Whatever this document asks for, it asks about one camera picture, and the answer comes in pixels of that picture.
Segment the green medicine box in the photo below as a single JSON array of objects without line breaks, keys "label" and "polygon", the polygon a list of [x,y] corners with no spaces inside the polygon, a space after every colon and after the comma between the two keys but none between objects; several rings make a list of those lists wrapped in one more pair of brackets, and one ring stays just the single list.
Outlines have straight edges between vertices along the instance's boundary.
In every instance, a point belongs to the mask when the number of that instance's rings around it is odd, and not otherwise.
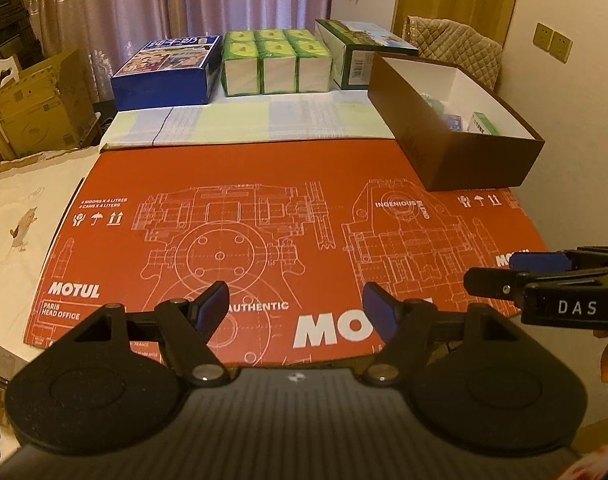
[{"label": "green medicine box", "polygon": [[499,130],[481,112],[474,112],[469,120],[468,131],[479,134],[488,134],[489,136],[499,136]]}]

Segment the blue white medicine box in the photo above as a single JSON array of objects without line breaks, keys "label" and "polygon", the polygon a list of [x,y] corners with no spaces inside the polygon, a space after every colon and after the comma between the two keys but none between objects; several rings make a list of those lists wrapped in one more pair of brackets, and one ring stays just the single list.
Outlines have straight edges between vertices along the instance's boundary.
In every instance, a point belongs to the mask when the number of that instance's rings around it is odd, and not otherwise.
[{"label": "blue white medicine box", "polygon": [[441,116],[441,120],[451,131],[462,131],[464,130],[464,123],[460,115],[456,114],[444,114]]}]

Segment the teal handheld mini fan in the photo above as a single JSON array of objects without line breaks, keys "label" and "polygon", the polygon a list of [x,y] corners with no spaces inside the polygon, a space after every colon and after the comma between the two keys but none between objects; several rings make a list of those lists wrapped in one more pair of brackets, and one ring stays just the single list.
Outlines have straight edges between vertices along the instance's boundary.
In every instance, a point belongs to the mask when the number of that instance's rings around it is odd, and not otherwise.
[{"label": "teal handheld mini fan", "polygon": [[426,102],[427,105],[429,105],[433,112],[439,117],[439,118],[443,118],[445,115],[445,105],[443,102],[441,102],[438,99],[433,98],[433,96],[430,96],[430,94],[424,93],[422,92],[420,94],[421,98],[423,99],[424,102]]}]

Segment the brown cardboard storage box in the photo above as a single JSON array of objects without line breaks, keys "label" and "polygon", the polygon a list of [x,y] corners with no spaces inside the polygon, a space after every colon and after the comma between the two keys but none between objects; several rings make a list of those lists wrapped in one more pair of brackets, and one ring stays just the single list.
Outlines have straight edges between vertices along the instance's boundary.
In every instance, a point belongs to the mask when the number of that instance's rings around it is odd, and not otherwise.
[{"label": "brown cardboard storage box", "polygon": [[[423,101],[424,92],[460,115],[451,131]],[[429,191],[513,188],[522,184],[545,145],[528,122],[462,68],[401,54],[374,55],[368,96]],[[484,113],[499,136],[468,131]]]}]

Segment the red Motul cardboard sheet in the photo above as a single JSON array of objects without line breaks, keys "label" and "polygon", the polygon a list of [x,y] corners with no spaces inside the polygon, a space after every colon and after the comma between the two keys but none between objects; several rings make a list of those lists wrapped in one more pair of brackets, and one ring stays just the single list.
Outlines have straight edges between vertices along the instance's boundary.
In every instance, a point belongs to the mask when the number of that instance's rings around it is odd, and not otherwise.
[{"label": "red Motul cardboard sheet", "polygon": [[462,311],[468,269],[543,248],[511,192],[426,191],[392,140],[110,151],[68,208],[24,339],[46,348],[103,304],[150,311],[223,281],[220,361],[363,356],[382,344],[367,283]]}]

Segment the white embroidered table cloth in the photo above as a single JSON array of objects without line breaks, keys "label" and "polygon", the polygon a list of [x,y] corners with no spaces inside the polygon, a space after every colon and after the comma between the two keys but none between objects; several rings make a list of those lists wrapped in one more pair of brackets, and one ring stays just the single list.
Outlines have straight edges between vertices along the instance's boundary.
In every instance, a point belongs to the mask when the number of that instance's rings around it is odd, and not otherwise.
[{"label": "white embroidered table cloth", "polygon": [[98,159],[98,148],[31,157],[0,172],[0,346],[29,361],[23,343],[32,300],[70,199]]}]

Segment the checkered pastel table cloth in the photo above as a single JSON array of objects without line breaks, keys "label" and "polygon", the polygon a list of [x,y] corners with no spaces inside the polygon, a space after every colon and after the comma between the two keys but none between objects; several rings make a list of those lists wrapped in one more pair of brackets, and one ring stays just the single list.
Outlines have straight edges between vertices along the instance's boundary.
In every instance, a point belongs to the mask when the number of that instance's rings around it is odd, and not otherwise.
[{"label": "checkered pastel table cloth", "polygon": [[115,116],[102,150],[328,139],[391,139],[367,92],[272,94],[206,105],[128,110]]}]

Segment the quilted beige chair cover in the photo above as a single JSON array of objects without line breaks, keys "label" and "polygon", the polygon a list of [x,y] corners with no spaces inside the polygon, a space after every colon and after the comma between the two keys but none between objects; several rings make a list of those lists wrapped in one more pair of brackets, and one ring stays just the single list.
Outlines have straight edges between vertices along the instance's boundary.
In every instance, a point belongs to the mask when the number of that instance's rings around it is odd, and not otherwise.
[{"label": "quilted beige chair cover", "polygon": [[421,58],[455,64],[487,90],[494,91],[502,68],[502,46],[473,27],[440,18],[407,16],[403,38]]}]

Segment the blue picture carton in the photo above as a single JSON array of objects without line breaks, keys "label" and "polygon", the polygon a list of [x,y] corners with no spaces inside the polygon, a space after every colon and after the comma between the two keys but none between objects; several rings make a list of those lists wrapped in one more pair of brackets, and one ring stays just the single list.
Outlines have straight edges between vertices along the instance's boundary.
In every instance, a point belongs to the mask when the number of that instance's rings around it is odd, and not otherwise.
[{"label": "blue picture carton", "polygon": [[110,78],[120,112],[204,105],[211,99],[223,58],[223,38],[152,40]]}]

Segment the open brown cardboard carton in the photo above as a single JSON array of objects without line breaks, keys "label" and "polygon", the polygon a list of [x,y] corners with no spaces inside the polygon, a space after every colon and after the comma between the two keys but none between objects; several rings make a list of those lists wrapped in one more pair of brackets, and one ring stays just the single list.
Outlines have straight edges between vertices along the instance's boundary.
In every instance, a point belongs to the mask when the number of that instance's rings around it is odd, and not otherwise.
[{"label": "open brown cardboard carton", "polygon": [[26,70],[0,60],[1,136],[15,156],[79,148],[97,121],[78,50]]}]

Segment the dark green picture carton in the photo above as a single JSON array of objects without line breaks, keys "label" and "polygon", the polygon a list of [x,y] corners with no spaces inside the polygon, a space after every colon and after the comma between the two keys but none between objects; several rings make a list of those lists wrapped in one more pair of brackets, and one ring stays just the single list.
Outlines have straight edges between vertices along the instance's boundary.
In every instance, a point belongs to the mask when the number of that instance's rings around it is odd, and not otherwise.
[{"label": "dark green picture carton", "polygon": [[418,55],[419,49],[379,25],[318,18],[315,37],[329,50],[332,79],[342,90],[368,88],[377,52]]}]

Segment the green tissue pack bundle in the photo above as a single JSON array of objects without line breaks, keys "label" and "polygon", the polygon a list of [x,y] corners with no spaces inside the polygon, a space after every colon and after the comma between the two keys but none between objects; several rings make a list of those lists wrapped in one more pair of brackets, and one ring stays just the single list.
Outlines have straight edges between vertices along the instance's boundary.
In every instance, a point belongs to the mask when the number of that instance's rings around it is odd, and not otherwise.
[{"label": "green tissue pack bundle", "polygon": [[331,68],[329,50],[307,29],[231,30],[223,41],[227,96],[328,92]]}]

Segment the lilac curtain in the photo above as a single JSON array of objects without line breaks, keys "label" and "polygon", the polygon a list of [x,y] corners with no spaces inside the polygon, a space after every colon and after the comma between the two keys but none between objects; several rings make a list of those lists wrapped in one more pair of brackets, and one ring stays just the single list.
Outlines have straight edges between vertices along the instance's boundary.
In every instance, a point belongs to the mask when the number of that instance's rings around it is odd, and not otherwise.
[{"label": "lilac curtain", "polygon": [[310,28],[331,0],[23,0],[46,55],[79,51],[93,101],[112,99],[110,78],[147,41],[229,30]]}]

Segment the black folding chair stack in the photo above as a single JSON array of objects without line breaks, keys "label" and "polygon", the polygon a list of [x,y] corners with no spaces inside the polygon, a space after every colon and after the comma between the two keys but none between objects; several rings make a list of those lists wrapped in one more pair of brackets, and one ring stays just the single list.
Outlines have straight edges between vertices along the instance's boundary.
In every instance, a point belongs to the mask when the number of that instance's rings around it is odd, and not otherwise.
[{"label": "black folding chair stack", "polygon": [[44,60],[22,0],[0,0],[0,58],[15,58],[22,70]]}]

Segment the double wall socket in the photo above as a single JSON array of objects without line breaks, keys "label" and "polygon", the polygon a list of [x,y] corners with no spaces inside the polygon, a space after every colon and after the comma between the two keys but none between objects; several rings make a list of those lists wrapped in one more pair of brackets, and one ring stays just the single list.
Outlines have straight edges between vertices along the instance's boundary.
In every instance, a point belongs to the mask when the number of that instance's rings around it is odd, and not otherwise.
[{"label": "double wall socket", "polygon": [[533,44],[561,63],[568,62],[573,47],[573,41],[569,37],[543,23],[538,23],[535,27]]}]

